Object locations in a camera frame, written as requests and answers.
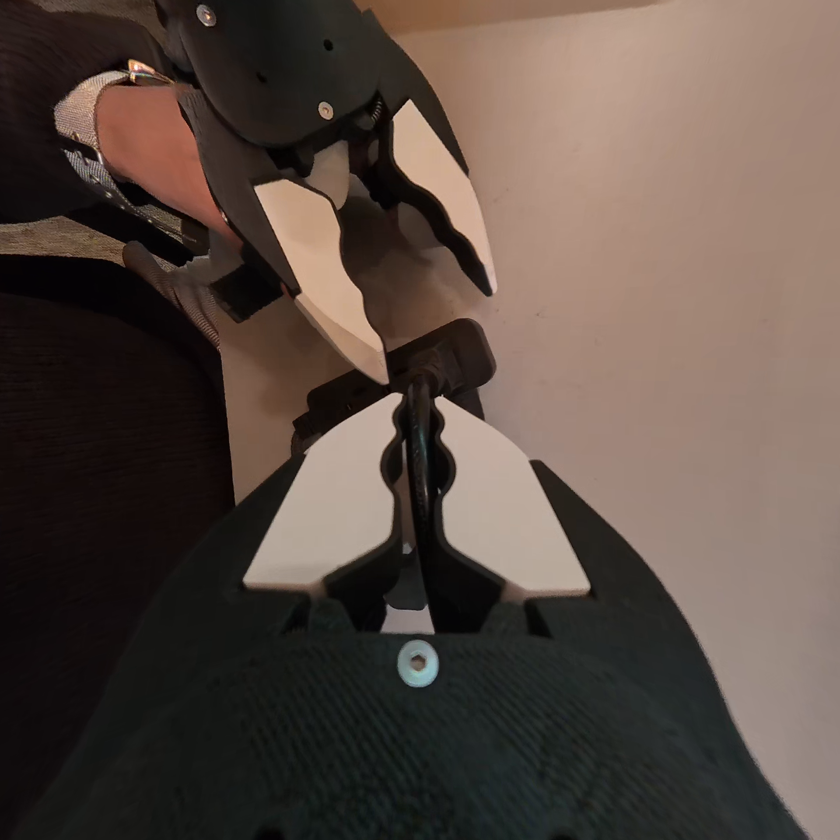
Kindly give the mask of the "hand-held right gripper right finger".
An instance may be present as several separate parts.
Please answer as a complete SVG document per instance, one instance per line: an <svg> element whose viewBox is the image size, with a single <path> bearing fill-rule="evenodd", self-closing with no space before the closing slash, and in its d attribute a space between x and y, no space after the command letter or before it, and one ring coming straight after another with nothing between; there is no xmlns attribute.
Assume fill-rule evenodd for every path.
<svg viewBox="0 0 840 840"><path fill-rule="evenodd" d="M444 546L500 583L504 601L590 594L591 583L519 446L449 399L436 398L451 474L441 500Z"/></svg>

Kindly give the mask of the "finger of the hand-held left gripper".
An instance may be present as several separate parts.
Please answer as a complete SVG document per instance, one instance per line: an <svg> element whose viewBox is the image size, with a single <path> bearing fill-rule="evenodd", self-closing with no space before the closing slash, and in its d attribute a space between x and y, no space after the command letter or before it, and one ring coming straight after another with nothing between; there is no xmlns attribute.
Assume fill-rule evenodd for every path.
<svg viewBox="0 0 840 840"><path fill-rule="evenodd" d="M497 274L475 188L414 100L383 122L372 168L385 191L425 221L474 286L494 296Z"/></svg>
<svg viewBox="0 0 840 840"><path fill-rule="evenodd" d="M255 194L297 284L297 308L357 371L386 385L385 346L344 266L332 199L291 179L257 185Z"/></svg>

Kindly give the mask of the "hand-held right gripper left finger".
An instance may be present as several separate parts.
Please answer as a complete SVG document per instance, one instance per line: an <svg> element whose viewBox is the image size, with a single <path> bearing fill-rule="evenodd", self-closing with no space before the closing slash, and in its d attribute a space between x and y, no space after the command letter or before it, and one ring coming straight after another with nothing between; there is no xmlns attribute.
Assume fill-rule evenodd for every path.
<svg viewBox="0 0 840 840"><path fill-rule="evenodd" d="M390 394L309 448L245 573L245 588L315 595L331 573L385 545L400 519L382 461L396 441L402 403L402 394Z"/></svg>

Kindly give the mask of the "black power strip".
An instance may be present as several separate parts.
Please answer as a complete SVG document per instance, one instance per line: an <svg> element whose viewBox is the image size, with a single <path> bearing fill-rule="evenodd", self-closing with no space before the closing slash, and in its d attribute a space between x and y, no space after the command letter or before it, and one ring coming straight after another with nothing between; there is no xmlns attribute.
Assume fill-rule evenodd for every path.
<svg viewBox="0 0 840 840"><path fill-rule="evenodd" d="M481 325L458 318L389 351L390 380L373 381L357 370L348 371L312 389L307 410L293 421L290 453L304 453L318 438L392 392L405 393L416 369L431 369L437 395L485 419L480 387L493 378L497 364Z"/></svg>

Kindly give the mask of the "person's left forearm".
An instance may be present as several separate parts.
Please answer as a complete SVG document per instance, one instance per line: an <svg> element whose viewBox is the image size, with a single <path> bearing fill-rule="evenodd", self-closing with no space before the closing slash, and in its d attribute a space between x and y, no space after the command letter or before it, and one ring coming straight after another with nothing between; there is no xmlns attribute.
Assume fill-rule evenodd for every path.
<svg viewBox="0 0 840 840"><path fill-rule="evenodd" d="M63 97L129 59L155 70L170 68L159 41L131 20L2 2L2 145L39 142L54 129L54 109Z"/></svg>

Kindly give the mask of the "grey desk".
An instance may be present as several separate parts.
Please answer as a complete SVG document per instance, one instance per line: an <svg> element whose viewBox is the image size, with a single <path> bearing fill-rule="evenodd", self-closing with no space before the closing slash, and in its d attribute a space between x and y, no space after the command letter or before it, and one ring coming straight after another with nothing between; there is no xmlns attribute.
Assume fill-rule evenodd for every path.
<svg viewBox="0 0 840 840"><path fill-rule="evenodd" d="M838 838L838 2L370 6L446 108L499 286L356 194L371 318L482 323L489 421L646 559Z"/></svg>

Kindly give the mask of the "person's left hand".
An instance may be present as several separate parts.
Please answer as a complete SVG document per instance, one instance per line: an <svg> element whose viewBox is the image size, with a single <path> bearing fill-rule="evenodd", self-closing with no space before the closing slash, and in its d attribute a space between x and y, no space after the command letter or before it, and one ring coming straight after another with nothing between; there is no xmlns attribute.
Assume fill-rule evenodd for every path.
<svg viewBox="0 0 840 840"><path fill-rule="evenodd" d="M208 187L181 91L177 85L105 89L94 112L101 156L112 174L236 242Z"/></svg>

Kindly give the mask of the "person's dark knit sweater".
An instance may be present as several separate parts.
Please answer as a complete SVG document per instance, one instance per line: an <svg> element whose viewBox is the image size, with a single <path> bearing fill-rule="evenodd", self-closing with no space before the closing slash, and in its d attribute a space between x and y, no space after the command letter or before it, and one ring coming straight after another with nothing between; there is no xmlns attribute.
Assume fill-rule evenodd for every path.
<svg viewBox="0 0 840 840"><path fill-rule="evenodd" d="M219 352L107 260L2 255L1 837L174 567L234 506Z"/></svg>

